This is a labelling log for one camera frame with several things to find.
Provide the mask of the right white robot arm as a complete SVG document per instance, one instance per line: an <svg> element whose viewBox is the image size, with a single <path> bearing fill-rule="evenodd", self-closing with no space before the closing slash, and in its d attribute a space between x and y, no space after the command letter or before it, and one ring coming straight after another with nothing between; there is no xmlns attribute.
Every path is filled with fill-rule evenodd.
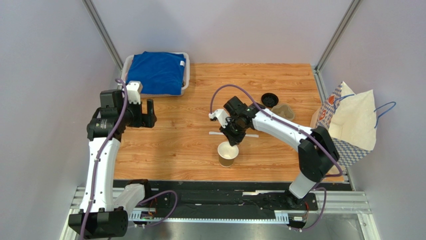
<svg viewBox="0 0 426 240"><path fill-rule="evenodd" d="M222 109L211 110L208 117L211 121L219 122L219 130L231 146L239 145L246 131L252 129L273 136L297 151L300 173L288 189L294 199L303 199L326 178L329 170L340 159L326 128L296 124L273 114L256 102L247 105L234 96Z"/></svg>

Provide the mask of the brown paper coffee cup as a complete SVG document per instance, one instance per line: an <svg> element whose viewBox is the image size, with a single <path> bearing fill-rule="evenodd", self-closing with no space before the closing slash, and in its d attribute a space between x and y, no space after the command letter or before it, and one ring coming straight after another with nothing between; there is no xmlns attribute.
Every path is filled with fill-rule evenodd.
<svg viewBox="0 0 426 240"><path fill-rule="evenodd" d="M239 148L237 145L232 146L228 141L224 141L218 145L217 153L219 164L224 168L229 168L239 155Z"/></svg>

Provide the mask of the black plastic cup lid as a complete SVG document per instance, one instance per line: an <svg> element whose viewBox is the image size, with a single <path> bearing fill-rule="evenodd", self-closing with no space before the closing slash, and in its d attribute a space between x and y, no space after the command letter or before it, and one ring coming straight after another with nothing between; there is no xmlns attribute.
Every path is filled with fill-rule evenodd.
<svg viewBox="0 0 426 240"><path fill-rule="evenodd" d="M279 103L279 98L274 93L267 92L261 96L261 102L265 107L273 108Z"/></svg>

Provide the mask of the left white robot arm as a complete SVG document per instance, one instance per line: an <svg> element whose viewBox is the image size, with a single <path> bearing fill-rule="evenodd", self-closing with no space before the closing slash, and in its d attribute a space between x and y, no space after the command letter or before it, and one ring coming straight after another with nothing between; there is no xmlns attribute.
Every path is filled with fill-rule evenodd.
<svg viewBox="0 0 426 240"><path fill-rule="evenodd" d="M146 179L130 180L118 197L113 197L116 158L127 127L153 128L157 121L153 99L143 112L140 94L134 98L124 90L102 91L100 107L88 123L89 167L79 212L70 214L68 226L82 240L123 237L129 214L152 196Z"/></svg>

